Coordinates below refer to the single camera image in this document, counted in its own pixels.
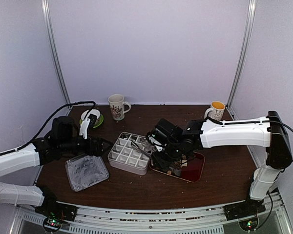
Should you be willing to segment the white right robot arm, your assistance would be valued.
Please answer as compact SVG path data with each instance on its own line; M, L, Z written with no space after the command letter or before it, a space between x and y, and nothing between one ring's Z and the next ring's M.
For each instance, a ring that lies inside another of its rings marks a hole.
M266 117L247 120L214 120L206 116L191 120L181 128L162 118L146 134L147 141L155 146L152 160L159 168L167 169L183 156L200 149L220 146L257 146L266 150L266 159L253 173L249 194L241 203L241 212L251 215L259 208L281 171L293 161L288 133L276 111Z

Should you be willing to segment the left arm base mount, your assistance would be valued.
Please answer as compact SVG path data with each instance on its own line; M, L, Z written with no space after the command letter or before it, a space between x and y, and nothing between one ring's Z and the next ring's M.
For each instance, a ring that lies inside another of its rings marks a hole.
M77 206L58 202L53 207L43 205L34 207L34 209L36 213L45 217L42 222L42 227L48 234L53 234L59 231L63 225L74 221L78 210Z

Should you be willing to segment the bunny print tin lid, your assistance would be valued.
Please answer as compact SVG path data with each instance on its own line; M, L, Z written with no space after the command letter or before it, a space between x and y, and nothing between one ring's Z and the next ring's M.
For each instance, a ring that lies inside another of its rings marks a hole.
M100 156L80 155L65 162L70 187L79 192L109 179L109 172Z

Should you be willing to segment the white divided tin box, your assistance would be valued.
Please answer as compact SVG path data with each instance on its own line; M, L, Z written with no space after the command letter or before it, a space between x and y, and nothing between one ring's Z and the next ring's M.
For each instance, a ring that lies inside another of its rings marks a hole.
M122 132L108 154L109 164L117 169L143 176L147 173L150 158L132 149L130 142L147 141L144 136Z

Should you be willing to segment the metal serving tongs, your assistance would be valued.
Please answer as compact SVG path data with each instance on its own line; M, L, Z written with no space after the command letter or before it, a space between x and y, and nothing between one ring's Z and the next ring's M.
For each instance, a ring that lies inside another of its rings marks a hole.
M156 145L148 141L143 141L142 143L138 143L132 140L130 142L130 145L134 151L142 153L149 158L152 157L152 154L154 152L157 152L157 151L160 152L163 150L163 147L161 145Z

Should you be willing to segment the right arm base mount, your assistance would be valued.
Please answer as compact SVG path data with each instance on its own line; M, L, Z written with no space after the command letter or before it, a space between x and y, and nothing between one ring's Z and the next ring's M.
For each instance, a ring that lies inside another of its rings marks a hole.
M255 231L259 227L258 214L266 210L264 205L251 205L246 202L223 207L227 221L238 220L240 228L246 232Z

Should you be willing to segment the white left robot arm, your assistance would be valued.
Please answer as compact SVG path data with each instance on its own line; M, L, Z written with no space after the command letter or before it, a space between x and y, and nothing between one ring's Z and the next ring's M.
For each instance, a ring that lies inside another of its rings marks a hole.
M78 127L70 117L53 119L51 130L40 138L16 149L0 153L0 177L26 168L43 166L62 156L85 154L102 156L112 142L88 135L95 120L86 119ZM57 216L61 209L56 196L46 186L20 186L0 182L0 204L41 207L49 216Z

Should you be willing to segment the red chocolate tray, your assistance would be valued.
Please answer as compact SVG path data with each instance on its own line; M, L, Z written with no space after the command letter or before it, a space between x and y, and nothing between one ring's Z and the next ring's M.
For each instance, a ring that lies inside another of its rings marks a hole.
M200 180L204 165L205 157L198 152L193 152L190 157L182 156L180 160L171 162L164 169L152 160L149 168L161 174L194 183Z

